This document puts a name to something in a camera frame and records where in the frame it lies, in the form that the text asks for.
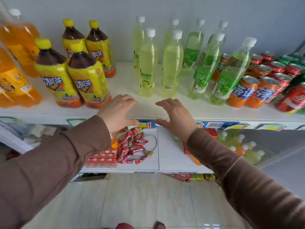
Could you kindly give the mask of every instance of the tiled floor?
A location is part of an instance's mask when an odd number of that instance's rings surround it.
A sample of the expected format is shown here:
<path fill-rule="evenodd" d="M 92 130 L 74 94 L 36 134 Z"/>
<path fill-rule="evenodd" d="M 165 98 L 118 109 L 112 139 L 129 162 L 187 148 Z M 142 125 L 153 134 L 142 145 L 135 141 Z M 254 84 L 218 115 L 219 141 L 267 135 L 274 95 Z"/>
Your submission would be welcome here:
<path fill-rule="evenodd" d="M 23 229 L 82 229 L 129 223 L 151 228 L 244 229 L 215 183 L 183 183 L 162 174 L 111 174 L 110 180 L 70 183 Z"/>

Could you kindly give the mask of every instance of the orange can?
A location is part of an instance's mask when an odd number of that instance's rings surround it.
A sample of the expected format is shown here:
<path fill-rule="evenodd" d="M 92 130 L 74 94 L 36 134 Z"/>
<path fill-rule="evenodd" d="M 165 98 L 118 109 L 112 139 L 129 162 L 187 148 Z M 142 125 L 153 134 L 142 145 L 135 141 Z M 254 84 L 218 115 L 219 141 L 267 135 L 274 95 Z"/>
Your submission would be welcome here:
<path fill-rule="evenodd" d="M 247 99 L 258 88 L 258 83 L 258 79 L 252 76 L 245 75 L 242 77 L 230 97 L 227 99 L 227 104 L 235 108 L 244 106 Z"/>
<path fill-rule="evenodd" d="M 260 79 L 259 87 L 249 97 L 245 105 L 249 108 L 260 108 L 265 100 L 267 100 L 280 87 L 280 82 L 272 77 L 263 77 Z"/>
<path fill-rule="evenodd" d="M 270 75 L 272 72 L 272 68 L 266 65 L 258 65 L 256 68 L 254 68 L 250 73 L 248 73 L 249 76 L 252 76 L 257 79 L 261 79 L 265 76 Z"/>
<path fill-rule="evenodd" d="M 219 60 L 219 64 L 217 65 L 213 75 L 212 75 L 212 80 L 214 80 L 215 82 L 218 80 L 218 78 L 220 77 L 221 71 L 223 69 L 223 67 L 226 65 L 228 59 L 229 59 L 230 55 L 229 54 L 222 54 Z"/>

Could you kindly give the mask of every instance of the yellow bottle cap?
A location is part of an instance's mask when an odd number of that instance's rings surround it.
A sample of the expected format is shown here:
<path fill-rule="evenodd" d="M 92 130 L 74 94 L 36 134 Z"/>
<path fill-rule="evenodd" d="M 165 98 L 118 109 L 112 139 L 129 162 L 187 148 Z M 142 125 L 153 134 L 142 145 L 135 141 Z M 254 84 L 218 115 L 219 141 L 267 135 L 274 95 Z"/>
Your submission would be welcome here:
<path fill-rule="evenodd" d="M 34 41 L 36 43 L 36 46 L 40 50 L 47 50 L 47 49 L 52 48 L 51 42 L 47 38 L 36 38 L 36 39 L 34 39 Z"/>
<path fill-rule="evenodd" d="M 72 19 L 63 19 L 63 24 L 65 27 L 72 27 L 74 26 L 73 20 Z"/>
<path fill-rule="evenodd" d="M 71 42 L 70 47 L 71 47 L 72 52 L 74 52 L 74 53 L 81 52 L 84 49 L 82 43 L 80 43 L 80 42 Z"/>
<path fill-rule="evenodd" d="M 98 21 L 89 20 L 89 26 L 90 26 L 91 29 L 97 29 L 98 28 Z"/>

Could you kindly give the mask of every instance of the white bottle cap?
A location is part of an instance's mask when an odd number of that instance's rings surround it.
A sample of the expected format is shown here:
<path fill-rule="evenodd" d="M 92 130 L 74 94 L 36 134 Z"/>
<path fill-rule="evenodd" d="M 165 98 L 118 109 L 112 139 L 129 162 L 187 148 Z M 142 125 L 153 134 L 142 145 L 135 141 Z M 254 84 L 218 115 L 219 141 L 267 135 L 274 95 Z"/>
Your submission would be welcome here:
<path fill-rule="evenodd" d="M 182 38 L 182 30 L 173 31 L 173 39 L 178 40 Z"/>
<path fill-rule="evenodd" d="M 247 38 L 245 38 L 245 40 L 243 41 L 242 46 L 243 46 L 243 47 L 252 48 L 252 47 L 254 47 L 256 41 L 257 41 L 256 38 L 247 37 Z"/>
<path fill-rule="evenodd" d="M 224 38 L 224 34 L 216 34 L 214 37 L 215 41 L 217 41 L 217 42 L 222 41 L 223 38 Z"/>
<path fill-rule="evenodd" d="M 265 155 L 265 152 L 262 150 L 258 150 L 257 153 L 258 153 L 258 155 L 261 155 L 261 156 Z"/>
<path fill-rule="evenodd" d="M 205 23 L 205 20 L 200 19 L 200 18 L 197 18 L 197 20 L 196 20 L 196 25 L 202 26 L 204 23 Z"/>
<path fill-rule="evenodd" d="M 236 150 L 235 146 L 230 146 L 229 148 L 230 148 L 230 150 L 232 150 L 233 152 Z"/>
<path fill-rule="evenodd" d="M 225 22 L 224 20 L 221 20 L 218 24 L 218 27 L 221 27 L 221 28 L 226 28 L 228 25 L 228 22 Z"/>
<path fill-rule="evenodd" d="M 145 16 L 137 16 L 137 22 L 138 23 L 144 23 L 145 22 Z"/>
<path fill-rule="evenodd" d="M 249 149 L 249 147 L 248 147 L 247 145 L 242 145 L 242 148 L 243 148 L 244 150 L 248 150 L 248 149 Z"/>
<path fill-rule="evenodd" d="M 152 38 L 152 37 L 155 36 L 155 34 L 156 34 L 155 28 L 147 28 L 147 30 L 146 30 L 146 36 L 147 37 Z"/>
<path fill-rule="evenodd" d="M 20 16 L 21 15 L 20 10 L 18 10 L 18 9 L 10 9 L 9 12 L 13 16 Z"/>
<path fill-rule="evenodd" d="M 172 19 L 171 24 L 174 25 L 174 26 L 178 25 L 179 24 L 179 19 Z"/>
<path fill-rule="evenodd" d="M 250 145 L 251 145 L 252 147 L 254 147 L 254 146 L 256 146 L 256 142 L 255 142 L 255 141 L 251 141 L 251 142 L 250 142 Z"/>

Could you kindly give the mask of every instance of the brown sleeve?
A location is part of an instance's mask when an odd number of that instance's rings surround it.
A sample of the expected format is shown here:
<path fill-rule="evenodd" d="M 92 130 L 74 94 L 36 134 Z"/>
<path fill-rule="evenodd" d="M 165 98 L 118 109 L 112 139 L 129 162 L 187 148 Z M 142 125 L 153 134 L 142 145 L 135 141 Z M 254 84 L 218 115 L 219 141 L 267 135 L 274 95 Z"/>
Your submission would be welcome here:
<path fill-rule="evenodd" d="M 97 151 L 111 147 L 104 121 L 93 116 L 0 166 L 2 228 L 21 228 L 47 205 Z"/>
<path fill-rule="evenodd" d="M 202 129 L 188 150 L 214 171 L 231 206 L 256 228 L 305 228 L 305 202 Z"/>

